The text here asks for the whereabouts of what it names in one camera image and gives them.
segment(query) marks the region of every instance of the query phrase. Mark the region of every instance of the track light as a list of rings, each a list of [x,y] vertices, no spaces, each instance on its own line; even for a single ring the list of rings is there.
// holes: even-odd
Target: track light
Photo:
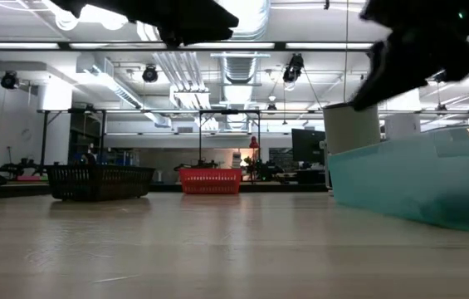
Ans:
[[[156,65],[147,65],[145,67],[144,74],[142,75],[142,79],[146,83],[155,83],[159,79],[159,74],[157,72]]]
[[[290,63],[286,67],[284,72],[284,83],[295,83],[302,74],[302,69],[304,68],[304,59],[300,53],[293,54],[293,57],[290,60]]]
[[[14,91],[18,89],[20,87],[20,80],[17,77],[17,73],[15,71],[6,71],[0,81],[0,85],[7,90]]]

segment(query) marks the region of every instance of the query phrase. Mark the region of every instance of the translucent storage bin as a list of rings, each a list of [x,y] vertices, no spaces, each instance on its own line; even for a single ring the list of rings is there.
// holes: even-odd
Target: translucent storage bin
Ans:
[[[469,230],[469,126],[329,157],[338,203]]]

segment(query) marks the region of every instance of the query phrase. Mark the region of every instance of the white wall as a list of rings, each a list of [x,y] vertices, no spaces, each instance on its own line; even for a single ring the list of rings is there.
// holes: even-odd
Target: white wall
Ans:
[[[36,96],[28,103],[27,92],[6,91],[0,86],[0,166],[9,162],[8,146],[13,163],[20,158],[40,161],[42,116],[37,114],[37,106]]]

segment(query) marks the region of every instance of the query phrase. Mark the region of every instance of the fluorescent light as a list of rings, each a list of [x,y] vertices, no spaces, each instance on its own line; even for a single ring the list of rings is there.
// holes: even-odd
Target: fluorescent light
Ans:
[[[313,9],[326,9],[324,3],[276,3],[271,5],[271,9],[276,10],[313,10]],[[332,4],[328,9],[332,10],[341,10],[341,11],[349,11],[349,12],[361,12],[361,7],[350,7],[346,5],[335,5]]]
[[[199,110],[146,110],[148,112],[154,113],[164,113],[164,114],[196,114],[199,113]]]
[[[210,54],[212,58],[269,58],[269,54],[261,53],[212,53]]]
[[[132,136],[137,134],[138,133],[107,133],[109,136]]]
[[[0,42],[0,49],[59,49],[56,42]]]
[[[272,49],[274,42],[203,42],[195,45],[185,46],[185,49]]]
[[[107,113],[111,114],[138,114],[142,113],[140,110],[107,110]]]
[[[165,50],[166,45],[162,42],[115,42],[115,43],[96,43],[96,42],[72,42],[72,49],[103,49],[103,50]]]
[[[286,49],[305,50],[368,50],[373,44],[368,42],[288,42]]]

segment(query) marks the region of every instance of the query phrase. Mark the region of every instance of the computer monitor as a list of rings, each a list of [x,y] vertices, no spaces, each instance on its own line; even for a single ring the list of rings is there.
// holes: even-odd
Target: computer monitor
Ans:
[[[322,131],[291,129],[293,160],[323,164],[325,152],[320,148],[320,142],[325,140],[326,133]]]

